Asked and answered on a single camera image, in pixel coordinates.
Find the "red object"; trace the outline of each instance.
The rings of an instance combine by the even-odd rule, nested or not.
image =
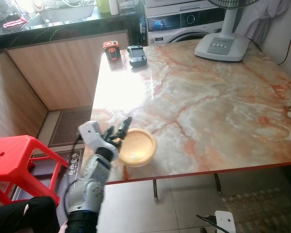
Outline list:
[[[47,157],[31,158],[35,149],[41,150]],[[28,168],[35,166],[33,161],[45,159],[57,161],[49,187],[28,171]],[[34,137],[22,135],[0,138],[0,182],[10,182],[5,192],[0,190],[0,201],[3,204],[13,202],[8,194],[12,185],[16,184],[34,197],[50,196],[58,205],[60,199],[55,194],[54,188],[61,165],[68,167],[68,162]]]
[[[13,27],[13,26],[16,26],[16,25],[19,25],[19,24],[23,24],[23,23],[27,23],[27,20],[25,19],[24,16],[21,16],[19,18],[19,20],[15,20],[15,21],[10,21],[10,22],[7,22],[3,25],[4,28],[10,28],[10,27]]]
[[[116,61],[121,59],[120,47],[117,40],[103,43],[103,49],[109,61]]]

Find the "washing machine door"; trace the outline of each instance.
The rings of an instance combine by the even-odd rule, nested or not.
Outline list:
[[[207,34],[208,33],[184,33],[184,34],[178,35],[177,37],[175,37],[174,39],[169,41],[169,43],[174,43],[174,42],[178,42],[178,41],[185,41],[185,40],[201,39]]]

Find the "doormat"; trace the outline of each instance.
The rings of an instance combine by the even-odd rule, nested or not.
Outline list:
[[[70,150],[56,152],[58,155],[68,160],[71,154]],[[80,173],[82,166],[84,148],[75,149],[72,154],[72,160],[70,162],[70,167],[68,170],[61,166],[61,171],[58,174],[57,182],[55,185],[55,193],[60,198],[60,203],[57,206],[57,217],[59,224],[62,225],[66,221],[65,211],[64,211],[64,193],[68,187],[69,183],[75,181]],[[33,155],[33,158],[45,157],[45,154]],[[34,175],[39,181],[41,181],[46,187],[50,184],[50,179],[52,177],[53,171],[56,166],[56,161],[52,159],[35,161],[35,167],[30,170],[30,173]],[[15,193],[16,200],[30,199],[32,196],[25,192],[24,190],[18,188]]]
[[[91,112],[91,107],[61,111],[48,147],[74,144],[79,134],[78,127],[90,120]]]
[[[222,199],[238,233],[291,233],[291,202],[280,188]]]

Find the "black pants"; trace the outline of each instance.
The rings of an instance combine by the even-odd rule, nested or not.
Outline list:
[[[26,204],[29,208],[25,214]],[[51,197],[36,197],[0,207],[0,233],[31,227],[34,233],[58,233],[56,205]]]

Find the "kitchen counter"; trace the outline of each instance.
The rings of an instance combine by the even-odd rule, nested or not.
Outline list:
[[[102,56],[91,120],[132,116],[157,141],[146,166],[114,161],[110,183],[291,164],[291,77],[253,44],[226,63],[196,57],[198,41],[145,47],[140,68]]]
[[[26,18],[30,20],[34,16],[35,14],[27,15]],[[0,26],[0,49],[123,30],[128,31],[130,44],[140,43],[137,14],[116,16],[112,16],[110,13],[100,14],[97,7],[94,8],[91,17],[31,27],[23,26],[18,25],[8,29]]]

